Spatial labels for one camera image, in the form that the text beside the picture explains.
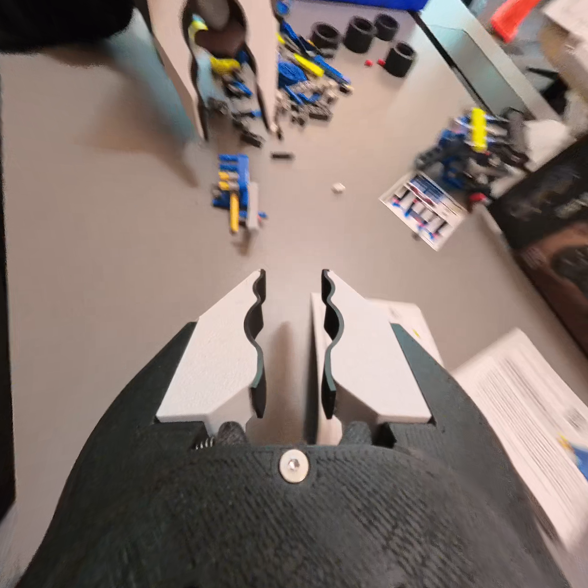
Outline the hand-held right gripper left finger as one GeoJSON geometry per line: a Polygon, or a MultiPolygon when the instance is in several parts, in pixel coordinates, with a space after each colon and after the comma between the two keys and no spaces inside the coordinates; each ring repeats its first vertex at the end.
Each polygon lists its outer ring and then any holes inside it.
{"type": "Polygon", "coordinates": [[[267,384],[263,351],[266,272],[253,271],[196,321],[156,413],[159,422],[201,422],[216,435],[226,422],[262,419],[267,384]]]}

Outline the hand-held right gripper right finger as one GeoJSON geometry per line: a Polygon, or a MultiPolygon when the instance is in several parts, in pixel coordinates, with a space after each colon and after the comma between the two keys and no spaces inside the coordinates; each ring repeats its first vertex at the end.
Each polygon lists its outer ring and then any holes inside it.
{"type": "Polygon", "coordinates": [[[400,327],[425,358],[433,359],[407,331],[332,270],[321,274],[324,328],[332,342],[325,352],[321,385],[328,419],[343,428],[366,423],[372,433],[385,423],[424,424],[432,413],[393,327],[400,327]]]}

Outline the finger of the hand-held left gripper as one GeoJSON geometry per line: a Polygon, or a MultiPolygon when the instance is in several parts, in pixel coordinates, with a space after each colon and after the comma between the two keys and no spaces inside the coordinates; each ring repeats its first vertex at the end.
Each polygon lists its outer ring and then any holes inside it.
{"type": "Polygon", "coordinates": [[[187,32],[188,1],[147,1],[154,45],[199,137],[208,140],[206,108],[197,85],[197,64],[187,32]]]}
{"type": "Polygon", "coordinates": [[[273,1],[235,1],[245,28],[244,50],[254,76],[254,93],[268,133],[275,134],[279,23],[273,1]]]}

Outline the pile of lego pieces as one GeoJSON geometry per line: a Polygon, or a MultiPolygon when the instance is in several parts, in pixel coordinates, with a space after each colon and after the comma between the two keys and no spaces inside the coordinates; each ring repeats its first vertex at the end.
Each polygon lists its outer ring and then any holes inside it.
{"type": "MultiPolygon", "coordinates": [[[[190,47],[195,51],[197,67],[203,66],[222,85],[231,99],[252,99],[254,76],[244,50],[245,28],[242,14],[234,1],[188,1],[187,32],[190,47]]],[[[349,84],[339,73],[328,73],[327,58],[337,50],[316,48],[298,35],[287,22],[288,1],[273,1],[279,23],[277,34],[277,92],[284,95],[311,93],[309,99],[292,98],[298,105],[312,104],[320,90],[308,90],[308,77],[321,81],[331,79],[335,84],[349,84]]]]}

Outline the blue yellow lego assembly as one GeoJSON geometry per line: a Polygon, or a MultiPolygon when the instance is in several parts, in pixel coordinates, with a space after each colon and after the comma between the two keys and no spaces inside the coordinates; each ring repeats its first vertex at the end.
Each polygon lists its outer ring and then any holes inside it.
{"type": "Polygon", "coordinates": [[[212,191],[212,205],[228,211],[229,228],[233,234],[237,234],[240,228],[256,232],[261,222],[267,219],[267,214],[259,208],[259,186],[251,180],[250,167],[249,175],[249,189],[241,195],[237,167],[222,169],[218,161],[217,184],[212,191]]]}

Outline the person's left forearm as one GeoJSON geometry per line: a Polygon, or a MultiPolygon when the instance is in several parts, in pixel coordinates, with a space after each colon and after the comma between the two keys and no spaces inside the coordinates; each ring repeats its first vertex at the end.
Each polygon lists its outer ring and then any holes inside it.
{"type": "Polygon", "coordinates": [[[1,52],[92,43],[120,33],[133,1],[1,1],[1,52]]]}

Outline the lego sticker sheet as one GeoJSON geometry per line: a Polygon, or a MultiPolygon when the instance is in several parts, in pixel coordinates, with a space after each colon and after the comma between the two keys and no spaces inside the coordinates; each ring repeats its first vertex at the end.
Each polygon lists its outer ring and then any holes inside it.
{"type": "Polygon", "coordinates": [[[412,171],[379,197],[413,236],[440,251],[466,219],[466,209],[428,175],[412,171]]]}

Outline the partly built lego vehicle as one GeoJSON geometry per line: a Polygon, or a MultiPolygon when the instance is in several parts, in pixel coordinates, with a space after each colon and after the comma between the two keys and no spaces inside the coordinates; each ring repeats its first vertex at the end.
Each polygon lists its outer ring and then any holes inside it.
{"type": "Polygon", "coordinates": [[[437,143],[415,158],[418,172],[442,168],[441,180],[463,192],[467,210],[475,204],[495,202],[496,181],[512,177],[514,171],[528,174],[529,144],[524,114],[511,107],[495,116],[473,107],[455,118],[442,131],[437,143]]]}

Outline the lego set box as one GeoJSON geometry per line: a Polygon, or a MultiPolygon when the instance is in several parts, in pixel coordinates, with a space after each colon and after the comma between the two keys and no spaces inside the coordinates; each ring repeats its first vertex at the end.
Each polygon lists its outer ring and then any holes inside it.
{"type": "Polygon", "coordinates": [[[518,266],[587,355],[587,135],[493,202],[518,266]]]}

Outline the open instruction booklet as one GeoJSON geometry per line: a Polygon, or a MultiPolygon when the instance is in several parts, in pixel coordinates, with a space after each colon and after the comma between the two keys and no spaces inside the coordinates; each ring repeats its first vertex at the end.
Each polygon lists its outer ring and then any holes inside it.
{"type": "MultiPolygon", "coordinates": [[[[412,303],[393,302],[382,299],[370,299],[387,316],[390,323],[398,324],[404,328],[425,351],[433,357],[438,364],[444,366],[435,340],[421,309],[412,303]]],[[[317,445],[337,445],[342,437],[342,424],[338,418],[328,419],[322,407],[321,385],[324,372],[325,352],[332,342],[324,328],[326,306],[321,294],[311,293],[311,311],[313,323],[313,344],[316,356],[316,371],[318,391],[316,393],[317,424],[315,435],[308,433],[307,441],[317,445]]]]}

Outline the blue storage bin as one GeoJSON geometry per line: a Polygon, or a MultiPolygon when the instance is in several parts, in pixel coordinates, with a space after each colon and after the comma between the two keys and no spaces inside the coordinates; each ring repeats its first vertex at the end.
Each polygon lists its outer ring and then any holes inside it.
{"type": "Polygon", "coordinates": [[[336,1],[343,4],[385,8],[399,11],[421,11],[429,1],[336,1]]]}

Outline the white text leaflet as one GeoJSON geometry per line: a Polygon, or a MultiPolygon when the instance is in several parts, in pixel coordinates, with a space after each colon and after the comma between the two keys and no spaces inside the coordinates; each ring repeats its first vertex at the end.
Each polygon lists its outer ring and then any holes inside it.
{"type": "Polygon", "coordinates": [[[503,445],[548,535],[587,541],[587,406],[514,329],[453,372],[503,445]]]}

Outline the grey metal ledge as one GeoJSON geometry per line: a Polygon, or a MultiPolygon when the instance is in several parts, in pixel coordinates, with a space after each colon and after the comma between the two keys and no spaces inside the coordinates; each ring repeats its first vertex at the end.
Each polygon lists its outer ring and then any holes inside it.
{"type": "Polygon", "coordinates": [[[480,106],[496,115],[515,109],[527,119],[560,121],[543,96],[553,80],[536,73],[552,71],[539,39],[545,15],[533,9],[514,41],[504,43],[490,32],[501,3],[428,1],[412,17],[480,106]]]}

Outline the orange traffic cone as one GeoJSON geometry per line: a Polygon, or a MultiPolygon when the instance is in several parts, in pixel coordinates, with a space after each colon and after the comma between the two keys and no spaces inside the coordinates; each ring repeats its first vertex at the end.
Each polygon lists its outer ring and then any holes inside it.
{"type": "Polygon", "coordinates": [[[511,43],[518,29],[542,1],[504,1],[489,20],[489,30],[504,43],[511,43]]]}

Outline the printed white cardboard sheet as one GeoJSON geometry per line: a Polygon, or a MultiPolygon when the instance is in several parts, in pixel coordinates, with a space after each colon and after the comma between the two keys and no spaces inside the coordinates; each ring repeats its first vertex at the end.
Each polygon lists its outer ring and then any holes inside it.
{"type": "Polygon", "coordinates": [[[565,85],[564,122],[572,135],[587,135],[587,1],[550,1],[542,9],[541,50],[565,85]]]}

